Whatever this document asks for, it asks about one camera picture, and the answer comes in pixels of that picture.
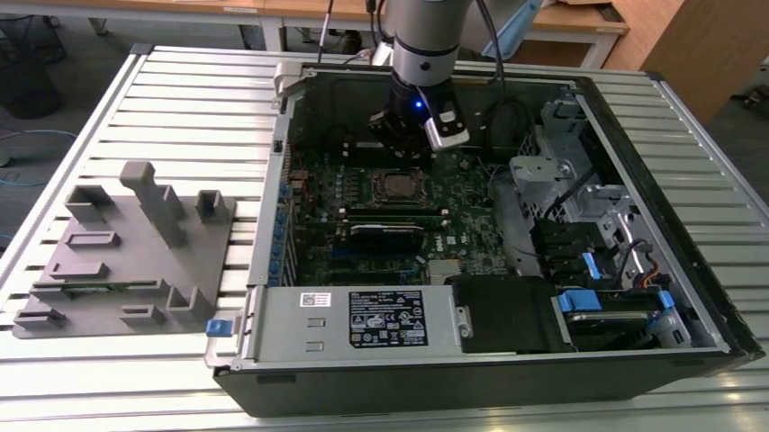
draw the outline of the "table leg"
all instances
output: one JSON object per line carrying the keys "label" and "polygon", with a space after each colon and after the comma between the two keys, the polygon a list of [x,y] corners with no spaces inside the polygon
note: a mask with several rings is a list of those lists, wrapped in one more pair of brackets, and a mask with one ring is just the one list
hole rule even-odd
{"label": "table leg", "polygon": [[614,48],[614,43],[617,42],[618,37],[617,34],[601,35],[598,40],[593,45],[590,45],[590,49],[587,50],[587,54],[585,55],[582,64],[579,65],[581,68],[599,69],[603,67],[603,63],[606,62],[612,48]]}
{"label": "table leg", "polygon": [[310,28],[300,27],[299,31],[302,32],[302,43],[312,43],[312,38],[310,37]]}
{"label": "table leg", "polygon": [[263,16],[259,21],[262,23],[262,30],[264,31],[267,51],[286,51],[282,19],[279,17]]}
{"label": "table leg", "polygon": [[264,31],[258,25],[239,25],[240,39],[247,50],[266,50]]}
{"label": "table leg", "polygon": [[107,19],[106,18],[89,18],[88,22],[93,32],[99,36],[104,36],[110,31],[107,30]]}

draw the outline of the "barcode sticker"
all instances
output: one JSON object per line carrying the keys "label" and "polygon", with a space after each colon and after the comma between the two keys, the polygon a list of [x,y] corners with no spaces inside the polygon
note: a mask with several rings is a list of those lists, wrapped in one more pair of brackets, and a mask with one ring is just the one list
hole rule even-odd
{"label": "barcode sticker", "polygon": [[300,308],[328,308],[331,306],[330,292],[302,292]]}
{"label": "barcode sticker", "polygon": [[223,10],[226,12],[235,12],[239,14],[255,14],[258,12],[256,8],[252,7],[224,7]]}

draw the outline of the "gray floor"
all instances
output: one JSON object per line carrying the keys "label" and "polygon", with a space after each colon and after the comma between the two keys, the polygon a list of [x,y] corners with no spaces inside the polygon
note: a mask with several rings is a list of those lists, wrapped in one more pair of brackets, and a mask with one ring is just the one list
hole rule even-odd
{"label": "gray floor", "polygon": [[[107,24],[110,35],[98,37],[84,18],[61,17],[61,24],[59,35],[68,58],[51,65],[48,70],[64,97],[64,106],[55,114],[35,121],[20,121],[0,109],[0,128],[59,129],[77,133],[136,42],[243,48],[240,33],[234,25],[111,20]],[[287,36],[288,46],[294,50],[318,49],[302,43],[296,31],[288,31]],[[365,44],[369,44],[370,37],[365,34],[363,38]],[[340,45],[336,41],[336,38],[330,38],[327,46],[338,51]],[[709,131],[762,198],[769,199],[769,169],[764,162],[769,156],[769,149],[765,149],[769,115],[746,112],[740,103],[732,102],[714,118]],[[35,183],[49,178],[69,143],[65,137],[23,136],[0,141],[0,145],[13,158],[12,165],[0,168],[0,179]],[[41,189],[0,184],[0,235],[12,236],[16,233]],[[7,242],[0,238],[0,247]]]}

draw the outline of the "black trash bin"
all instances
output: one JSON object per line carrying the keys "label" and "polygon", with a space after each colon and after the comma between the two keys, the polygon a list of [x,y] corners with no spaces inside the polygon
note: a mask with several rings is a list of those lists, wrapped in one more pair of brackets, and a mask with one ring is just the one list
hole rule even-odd
{"label": "black trash bin", "polygon": [[67,56],[57,25],[59,19],[52,16],[0,13],[0,32],[16,44],[25,45],[45,65]]}
{"label": "black trash bin", "polygon": [[0,15],[0,105],[20,119],[37,119],[52,113],[61,97],[33,46],[12,31]]}

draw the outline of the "white sticker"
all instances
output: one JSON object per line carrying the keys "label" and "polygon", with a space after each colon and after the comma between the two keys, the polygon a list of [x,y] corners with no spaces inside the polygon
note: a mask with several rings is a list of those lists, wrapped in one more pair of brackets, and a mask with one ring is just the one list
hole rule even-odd
{"label": "white sticker", "polygon": [[255,14],[256,9],[252,7],[224,7],[226,12],[236,12],[239,14]]}
{"label": "white sticker", "polygon": [[612,27],[598,27],[595,29],[595,31],[599,33],[624,33],[625,32],[622,29],[614,29]]}
{"label": "white sticker", "polygon": [[328,308],[331,306],[330,292],[302,292],[300,308]]}

